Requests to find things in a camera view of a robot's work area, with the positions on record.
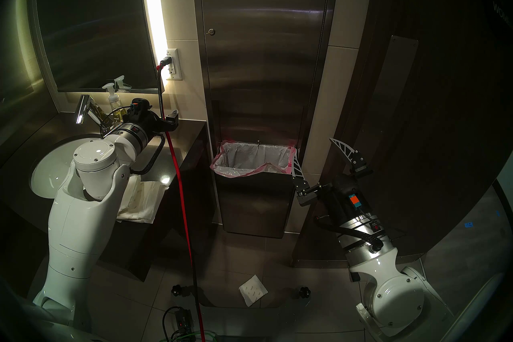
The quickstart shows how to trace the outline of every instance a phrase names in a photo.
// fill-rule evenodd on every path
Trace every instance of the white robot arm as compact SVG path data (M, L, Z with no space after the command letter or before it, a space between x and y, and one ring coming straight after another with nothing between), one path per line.
M439 340L452 323L452 313L415 269L397 271L397 248L358 186L357 179L372 171L361 153L343 142L331 141L342 151L351 175L343 174L327 185L310 187L294 159L292 176L300 205L316 199L324 203L330 222L325 217L317 217L314 222L340 234L349 271L368 275L363 302L356 306L360 321L378 342Z
M56 323L90 332L87 286L96 261L114 227L130 173L129 168L148 142L178 126L178 114L170 122L149 111L149 102L136 98L119 128L104 139L79 146L48 219L50 251L44 287L34 303L53 315Z

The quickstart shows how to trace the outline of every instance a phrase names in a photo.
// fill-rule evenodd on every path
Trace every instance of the stainless steel door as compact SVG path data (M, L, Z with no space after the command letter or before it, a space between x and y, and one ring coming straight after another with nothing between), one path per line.
M297 146L327 0L201 3L216 140Z

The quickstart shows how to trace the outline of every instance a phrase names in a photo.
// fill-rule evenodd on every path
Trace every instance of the wall outlet plate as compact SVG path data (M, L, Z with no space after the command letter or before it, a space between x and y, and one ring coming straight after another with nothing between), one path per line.
M182 70L180 69L180 59L178 58L178 49L168 49L166 55L173 58L173 62L169 64L169 76L166 80L183 80Z

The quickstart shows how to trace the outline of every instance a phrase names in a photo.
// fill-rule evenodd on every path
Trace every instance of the black cable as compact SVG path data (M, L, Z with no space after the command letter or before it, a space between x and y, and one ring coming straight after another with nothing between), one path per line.
M328 225L321 222L319 217L315 217L313 222L321 229L328 230L330 232L341 233L342 235L352 236L366 241L372 245L374 251L379 251L383 248L383 242L379 239L379 237L374 237L371 234L364 233L356 229L341 228L340 226Z
M382 224L380 224L377 220L372 219L372 218L369 218L369 217L367 216L367 214L366 214L365 212L363 212L363 210L362 210L360 207L358 207L358 209L360 210L360 212L362 213L362 215L363 215L363 216L365 216L368 220L370 220L370 221L374 222L376 225L381 226L383 229L385 229L385 227L384 227ZM391 238L391 239L390 239L390 241L397 240L398 238L404 237L404 236L406 236L406 235L408 234L408 233L406 233L404 230L398 229L398 228L396 228L396 227L394 227L394 226L389 226L389 229L394 229L394 230L397 230L398 232L403 233L403 234L402 234L401 236L399 236L399 237Z
M144 175L144 174L148 173L149 170L151 170L151 167L157 160L157 157L159 156L160 152L162 151L162 148L164 147L164 143L166 143L166 138L164 137L164 135L162 135L162 134L157 134L157 135L161 137L161 142L160 142L159 146L157 147L157 149L155 150L155 153L153 153L153 155L151 156L150 161L148 161L147 165L140 171L132 170L130 168L131 174Z
M130 106L121 106L120 108L117 108L117 109L114 109L113 111L111 111L109 114L107 114L107 117L111 116L114 114L114 112L117 112L118 110L120 109L127 109L129 108Z
M166 337L166 341L167 341L167 342L169 342L169 338L167 337L166 324L164 323L164 320L165 320L165 318L166 318L166 314L168 314L168 313L169 313L169 311L170 311L170 310L173 310L173 309L185 310L185 309L184 309L183 307L181 307L181 306L171 306L168 310L166 310L166 311L164 312L164 315L162 316L162 329L164 330L164 336Z
M164 58L160 62L159 68L157 70L157 89L159 92L159 107L160 107L160 111L161 111L162 120L166 119L164 116L164 100L162 98L162 69L165 65L168 65L170 63L170 62L166 63L166 59L168 59L168 57ZM190 256L191 256L192 287L193 287L194 303L196 305L196 312L198 313L198 319L201 320L200 301L198 301L198 279L196 278L196 263L194 261L193 249L190 249Z
M175 332L173 332L173 333L171 334L171 339L170 339L170 340L171 340L171 341L175 340L174 336L175 336L176 334L178 334L179 332L180 332L180 330L176 330Z

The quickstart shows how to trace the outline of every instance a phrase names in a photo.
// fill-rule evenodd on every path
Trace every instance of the waste receptacle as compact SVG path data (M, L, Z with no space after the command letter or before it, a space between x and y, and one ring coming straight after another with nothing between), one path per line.
M223 229L283 237L294 186L296 148L223 141L212 162Z

